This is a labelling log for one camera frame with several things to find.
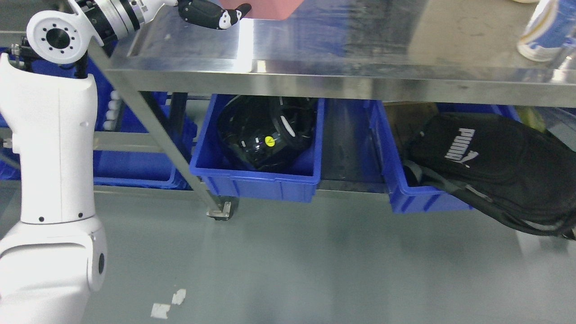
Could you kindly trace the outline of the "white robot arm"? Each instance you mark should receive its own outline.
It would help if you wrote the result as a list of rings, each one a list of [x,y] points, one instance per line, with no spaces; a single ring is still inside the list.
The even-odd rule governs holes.
[[[95,211],[97,83],[21,70],[1,54],[1,115],[20,156],[21,213],[1,239],[1,322],[79,324],[106,276]]]

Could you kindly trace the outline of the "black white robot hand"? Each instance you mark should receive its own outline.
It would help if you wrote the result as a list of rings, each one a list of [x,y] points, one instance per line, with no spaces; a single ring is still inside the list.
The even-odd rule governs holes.
[[[186,23],[214,30],[228,29],[252,10],[248,3],[235,9],[224,9],[208,0],[179,0],[177,8],[180,18]]]

